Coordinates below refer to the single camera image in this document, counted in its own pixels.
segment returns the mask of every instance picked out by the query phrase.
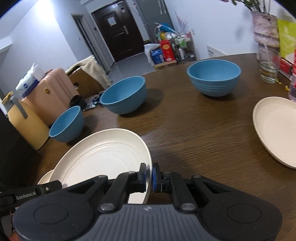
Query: tiled floor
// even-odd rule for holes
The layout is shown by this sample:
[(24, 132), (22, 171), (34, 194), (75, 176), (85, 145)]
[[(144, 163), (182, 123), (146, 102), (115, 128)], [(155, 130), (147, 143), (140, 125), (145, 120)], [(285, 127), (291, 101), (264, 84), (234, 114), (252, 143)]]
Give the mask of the tiled floor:
[(146, 55), (141, 53), (115, 63), (108, 77), (113, 83), (116, 83), (128, 77), (142, 76), (154, 71), (155, 69), (149, 64)]

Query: vase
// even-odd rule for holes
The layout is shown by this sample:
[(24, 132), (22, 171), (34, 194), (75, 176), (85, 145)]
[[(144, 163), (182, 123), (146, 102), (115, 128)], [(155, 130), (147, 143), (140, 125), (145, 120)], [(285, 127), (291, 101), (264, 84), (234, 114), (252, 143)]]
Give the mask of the vase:
[(252, 21), (254, 40), (259, 43), (259, 46), (267, 46), (279, 51), (277, 17), (267, 13), (252, 12)]

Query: wood grain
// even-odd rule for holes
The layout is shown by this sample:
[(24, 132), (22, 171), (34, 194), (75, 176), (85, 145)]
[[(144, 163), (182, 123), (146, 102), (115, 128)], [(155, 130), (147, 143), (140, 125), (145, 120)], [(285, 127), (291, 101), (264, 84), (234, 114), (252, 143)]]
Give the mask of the wood grain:
[[(228, 96), (211, 98), (196, 90), (186, 75), (189, 64), (158, 70), (145, 75), (147, 99), (134, 113), (118, 116), (103, 107), (85, 112), (86, 126), (79, 140), (107, 128), (134, 131), (162, 171), (187, 178), (201, 174), (275, 204), (284, 218), (277, 241), (296, 240), (296, 170), (268, 154), (252, 122), (259, 100), (288, 98), (289, 81), (281, 74), (282, 85), (261, 80), (255, 54), (220, 58), (242, 69), (237, 87)], [(76, 142), (50, 139), (40, 150), (43, 160), (36, 181)], [(166, 195), (152, 193), (148, 202), (167, 201)]]

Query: gray panel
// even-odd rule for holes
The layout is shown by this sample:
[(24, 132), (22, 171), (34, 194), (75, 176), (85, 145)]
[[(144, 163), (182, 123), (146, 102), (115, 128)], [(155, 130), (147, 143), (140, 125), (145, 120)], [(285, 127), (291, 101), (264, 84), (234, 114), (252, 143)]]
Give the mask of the gray panel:
[(163, 0), (135, 0), (135, 3), (141, 17), (144, 17), (144, 24), (147, 24), (145, 26), (148, 30), (148, 34), (153, 36), (153, 40), (156, 39), (154, 29), (157, 25), (154, 24), (155, 22), (167, 23), (170, 26), (173, 26)]
[(182, 214), (172, 204), (123, 205), (114, 214), (101, 215), (77, 241), (219, 241), (193, 214)]

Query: pink suitcase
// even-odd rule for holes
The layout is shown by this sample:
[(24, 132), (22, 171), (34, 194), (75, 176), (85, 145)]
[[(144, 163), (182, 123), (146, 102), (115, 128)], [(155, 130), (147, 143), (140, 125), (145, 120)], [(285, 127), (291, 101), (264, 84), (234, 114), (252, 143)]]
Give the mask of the pink suitcase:
[(22, 101), (50, 126), (69, 108), (70, 100), (79, 95), (65, 71), (49, 72)]

